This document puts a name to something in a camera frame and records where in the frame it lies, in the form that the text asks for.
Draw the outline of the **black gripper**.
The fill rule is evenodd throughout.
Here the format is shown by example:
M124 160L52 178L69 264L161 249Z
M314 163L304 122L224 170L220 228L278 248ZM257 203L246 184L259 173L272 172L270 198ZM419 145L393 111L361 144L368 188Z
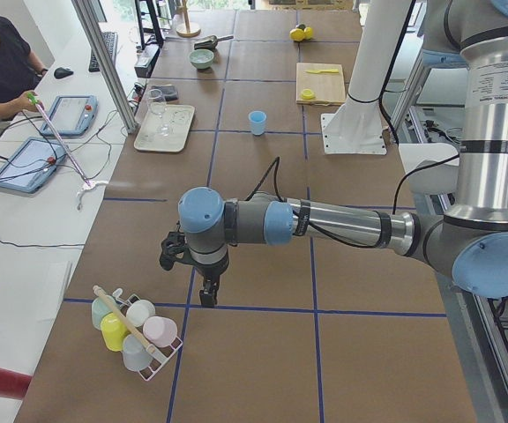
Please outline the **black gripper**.
M217 303L217 295L220 287L220 275L224 273L229 264L228 252L215 263L200 263L192 257L191 249L187 244L184 232L180 225L170 231L161 242L160 266L165 271L171 271L175 263L192 266L201 276L203 284L199 291L199 299L202 307L214 308Z

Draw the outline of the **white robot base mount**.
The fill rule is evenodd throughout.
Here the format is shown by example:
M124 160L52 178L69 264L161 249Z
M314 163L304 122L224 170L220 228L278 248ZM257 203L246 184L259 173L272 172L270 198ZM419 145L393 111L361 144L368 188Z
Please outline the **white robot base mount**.
M345 103L336 113L321 115L326 154L386 154L379 103L414 5L370 2Z

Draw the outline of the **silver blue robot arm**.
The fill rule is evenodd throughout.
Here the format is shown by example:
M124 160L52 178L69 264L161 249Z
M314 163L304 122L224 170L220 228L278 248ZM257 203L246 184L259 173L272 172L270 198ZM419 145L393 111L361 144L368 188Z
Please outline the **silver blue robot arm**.
M423 51L468 67L455 201L440 216L384 213L252 192L224 200L207 187L179 201L178 227L161 244L160 264L194 267L205 307L217 302L228 248L281 245L295 236L359 248L388 248L422 261L467 292L508 296L508 1L430 1Z

